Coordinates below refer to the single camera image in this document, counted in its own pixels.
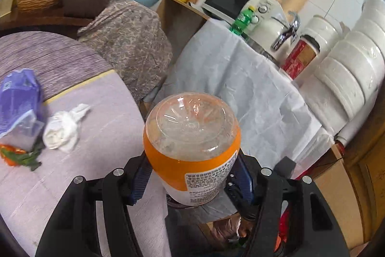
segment orange label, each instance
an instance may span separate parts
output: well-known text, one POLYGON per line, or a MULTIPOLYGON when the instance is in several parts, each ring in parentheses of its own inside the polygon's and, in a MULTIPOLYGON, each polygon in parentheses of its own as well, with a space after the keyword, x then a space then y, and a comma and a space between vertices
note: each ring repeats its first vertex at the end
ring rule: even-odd
POLYGON ((241 132, 238 127, 237 135, 230 147, 219 156, 204 161, 183 161, 167 157, 157 151, 146 134, 143 134, 144 150, 154 171, 171 187, 179 191, 187 191, 185 175, 189 173, 199 173, 210 171, 226 163, 233 155, 238 152, 241 146, 241 132))

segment screw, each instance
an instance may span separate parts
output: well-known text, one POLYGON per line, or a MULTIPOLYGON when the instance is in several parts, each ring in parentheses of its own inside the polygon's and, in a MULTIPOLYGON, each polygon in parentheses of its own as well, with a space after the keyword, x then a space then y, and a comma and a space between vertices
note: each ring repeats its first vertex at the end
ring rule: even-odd
POLYGON ((83 182, 83 177, 82 176, 77 176, 76 178, 74 178, 74 183, 75 184, 79 184, 79 183, 82 183, 83 182))
POLYGON ((114 170, 114 176, 121 176, 124 173, 122 168, 117 168, 114 170))
POLYGON ((264 176, 271 176, 272 171, 271 171, 269 168, 262 168, 261 173, 262 173, 264 176))
POLYGON ((303 176, 302 181, 304 181, 306 184, 310 184, 313 180, 309 176, 303 176))

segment white tissue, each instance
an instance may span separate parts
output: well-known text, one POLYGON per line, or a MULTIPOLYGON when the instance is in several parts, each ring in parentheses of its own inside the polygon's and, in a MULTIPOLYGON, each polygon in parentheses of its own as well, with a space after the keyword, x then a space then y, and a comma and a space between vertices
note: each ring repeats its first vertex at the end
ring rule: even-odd
POLYGON ((71 111, 58 111, 48 118, 43 133, 43 142, 49 149, 59 148, 70 152, 78 141, 79 122, 90 109, 90 106, 80 104, 71 111))

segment purple plastic bag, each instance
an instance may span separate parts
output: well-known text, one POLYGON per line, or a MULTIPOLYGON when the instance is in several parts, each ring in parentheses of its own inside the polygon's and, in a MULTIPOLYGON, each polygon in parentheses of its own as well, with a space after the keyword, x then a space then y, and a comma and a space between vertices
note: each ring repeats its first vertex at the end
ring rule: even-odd
POLYGON ((8 74, 0 85, 0 143, 30 151, 44 126, 42 103, 33 70, 8 74))

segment clear plastic bottle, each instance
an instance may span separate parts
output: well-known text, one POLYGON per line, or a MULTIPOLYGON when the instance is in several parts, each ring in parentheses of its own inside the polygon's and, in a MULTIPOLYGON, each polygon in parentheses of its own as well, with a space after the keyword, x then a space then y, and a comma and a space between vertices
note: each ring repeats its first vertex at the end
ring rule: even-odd
POLYGON ((246 10, 242 11, 239 16, 235 19, 234 23, 230 27, 230 31, 242 35, 243 31, 251 23, 255 13, 255 7, 249 6, 246 10))
POLYGON ((232 110, 219 98, 187 92, 172 95, 151 111, 144 149, 168 194, 186 205, 213 199, 240 147, 232 110))

